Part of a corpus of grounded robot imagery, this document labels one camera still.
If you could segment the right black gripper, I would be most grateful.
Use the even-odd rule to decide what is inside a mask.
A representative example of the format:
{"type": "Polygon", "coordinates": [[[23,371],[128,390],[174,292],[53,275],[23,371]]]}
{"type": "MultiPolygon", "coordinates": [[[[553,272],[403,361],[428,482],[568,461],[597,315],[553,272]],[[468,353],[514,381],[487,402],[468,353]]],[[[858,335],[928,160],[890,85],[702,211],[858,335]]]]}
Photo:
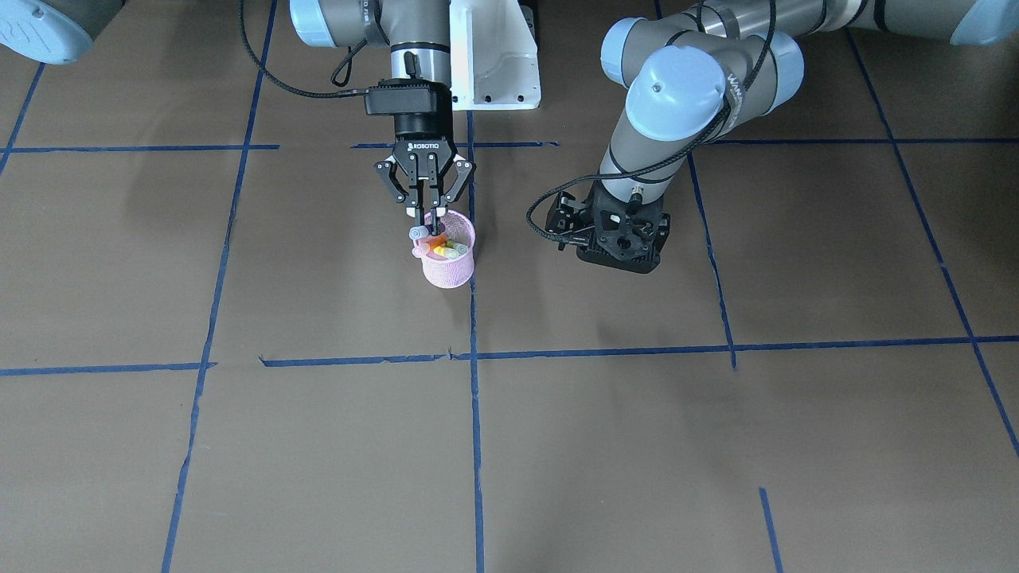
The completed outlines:
{"type": "Polygon", "coordinates": [[[431,214],[431,235],[441,233],[440,209],[461,197],[474,175],[474,163],[459,155],[454,142],[452,95],[439,88],[439,108],[433,114],[393,115],[392,153],[375,164],[375,171],[396,203],[412,209],[415,226],[431,214]]]}

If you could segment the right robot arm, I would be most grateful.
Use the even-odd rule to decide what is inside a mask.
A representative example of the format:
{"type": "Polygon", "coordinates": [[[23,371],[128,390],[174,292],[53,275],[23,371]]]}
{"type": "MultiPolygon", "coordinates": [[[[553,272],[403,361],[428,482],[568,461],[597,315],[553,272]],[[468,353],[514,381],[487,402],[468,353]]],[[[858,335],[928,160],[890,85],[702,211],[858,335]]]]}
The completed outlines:
{"type": "MultiPolygon", "coordinates": [[[[40,63],[73,63],[124,5],[4,1],[2,44],[40,63]]],[[[236,4],[245,54],[270,83],[313,100],[359,98],[368,116],[392,119],[392,151],[374,170],[414,220],[413,240],[445,231],[449,205],[474,175],[473,161],[455,148],[449,16],[448,1],[291,1],[291,23],[303,43],[347,50],[331,90],[313,92],[268,71],[248,37],[245,3],[236,4]]]]}

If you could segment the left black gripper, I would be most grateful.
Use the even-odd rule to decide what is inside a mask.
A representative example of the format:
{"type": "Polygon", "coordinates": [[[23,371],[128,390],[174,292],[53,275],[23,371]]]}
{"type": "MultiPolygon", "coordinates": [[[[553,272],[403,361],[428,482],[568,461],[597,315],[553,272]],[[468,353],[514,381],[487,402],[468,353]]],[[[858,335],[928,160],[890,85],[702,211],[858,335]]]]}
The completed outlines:
{"type": "Polygon", "coordinates": [[[671,235],[665,196],[648,202],[644,186],[623,186],[623,198],[594,181],[586,199],[556,194],[545,231],[581,251],[660,251],[671,235]]]}

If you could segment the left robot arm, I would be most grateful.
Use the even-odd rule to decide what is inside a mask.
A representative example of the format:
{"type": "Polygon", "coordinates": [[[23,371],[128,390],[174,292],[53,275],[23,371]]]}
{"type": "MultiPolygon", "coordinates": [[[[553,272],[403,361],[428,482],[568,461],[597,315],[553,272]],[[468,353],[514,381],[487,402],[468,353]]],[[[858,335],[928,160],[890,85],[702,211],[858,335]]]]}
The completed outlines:
{"type": "Polygon", "coordinates": [[[583,253],[629,261],[667,233],[665,191],[696,146],[773,112],[799,91],[797,40],[844,28],[990,45],[1017,29],[1015,1],[700,1],[649,21],[625,18],[602,40],[600,63],[627,91],[591,192],[569,184],[535,233],[583,253]]]}

